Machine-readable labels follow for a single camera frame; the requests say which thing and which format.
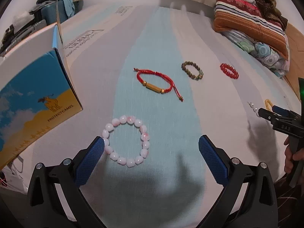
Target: stack of bedding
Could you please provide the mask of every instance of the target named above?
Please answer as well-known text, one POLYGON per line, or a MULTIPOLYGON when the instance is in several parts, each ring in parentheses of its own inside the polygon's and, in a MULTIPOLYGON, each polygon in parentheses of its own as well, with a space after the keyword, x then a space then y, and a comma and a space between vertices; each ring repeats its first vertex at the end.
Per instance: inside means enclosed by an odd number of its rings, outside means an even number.
POLYGON ((275 0, 217 0, 214 30, 251 54, 279 78, 290 66, 287 19, 275 0))

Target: blue towel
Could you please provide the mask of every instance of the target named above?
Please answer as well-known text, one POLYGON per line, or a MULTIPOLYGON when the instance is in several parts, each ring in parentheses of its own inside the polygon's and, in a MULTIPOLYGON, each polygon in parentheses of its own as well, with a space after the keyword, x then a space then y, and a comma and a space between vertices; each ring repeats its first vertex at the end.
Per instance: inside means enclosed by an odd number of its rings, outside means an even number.
POLYGON ((63 0, 66 15, 69 18, 75 14, 75 6, 73 0, 63 0))

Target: camel logo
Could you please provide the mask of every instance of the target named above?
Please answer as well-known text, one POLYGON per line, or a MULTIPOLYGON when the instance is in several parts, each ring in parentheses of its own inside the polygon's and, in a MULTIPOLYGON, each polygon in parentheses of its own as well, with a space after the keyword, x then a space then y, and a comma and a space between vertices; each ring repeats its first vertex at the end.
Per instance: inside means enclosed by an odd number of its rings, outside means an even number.
POLYGON ((50 98, 50 96, 53 96, 54 94, 52 95, 49 95, 49 96, 45 96, 43 98, 40 98, 38 99, 38 103, 39 102, 42 102, 44 103, 45 107, 48 108, 49 110, 51 110, 52 112, 56 112, 58 111, 61 107, 58 105, 58 100, 55 99, 55 98, 50 98))

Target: red cord bracelet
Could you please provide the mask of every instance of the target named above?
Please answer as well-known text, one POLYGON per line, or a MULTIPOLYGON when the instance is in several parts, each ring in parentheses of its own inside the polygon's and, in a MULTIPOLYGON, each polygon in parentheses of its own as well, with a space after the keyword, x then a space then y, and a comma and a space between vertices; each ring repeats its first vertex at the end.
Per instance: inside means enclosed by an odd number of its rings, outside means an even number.
POLYGON ((174 81, 167 75, 165 74, 162 74, 162 73, 159 73, 159 72, 154 72, 154 71, 151 71, 149 69, 137 69, 137 68, 134 68, 134 71, 138 72, 137 73, 137 79, 139 80, 139 82, 145 86, 146 88, 156 92, 156 93, 161 93, 161 94, 164 94, 164 93, 168 93, 172 90, 172 88, 174 89, 176 95, 178 96, 179 100, 183 102, 183 97, 179 94, 175 84, 174 84, 174 81), (167 88, 167 89, 161 89, 155 85, 152 85, 151 83, 147 83, 146 81, 144 81, 141 77, 140 77, 140 74, 154 74, 156 76, 159 76, 161 78, 163 78, 166 82, 168 82, 170 84, 170 87, 167 88))
POLYGON ((228 65, 226 63, 222 63, 220 67, 221 67, 221 70, 224 72, 224 74, 226 74, 230 78, 232 78, 232 79, 239 78, 239 73, 230 65, 228 65))

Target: hand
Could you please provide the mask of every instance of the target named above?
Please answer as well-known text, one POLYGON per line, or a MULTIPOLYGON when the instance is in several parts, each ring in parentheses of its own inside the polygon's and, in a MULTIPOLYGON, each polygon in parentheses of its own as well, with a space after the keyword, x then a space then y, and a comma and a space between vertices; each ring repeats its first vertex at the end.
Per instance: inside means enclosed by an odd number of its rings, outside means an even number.
MULTIPOLYGON (((294 161, 300 161, 304 160, 304 148, 296 152, 294 155, 292 155, 292 152, 289 147, 289 137, 286 138, 284 141, 284 145, 287 146, 285 150, 285 167, 284 171, 289 174, 293 168, 292 160, 294 161)), ((302 172, 302 176, 300 177, 298 183, 304 185, 304 172, 302 172)))

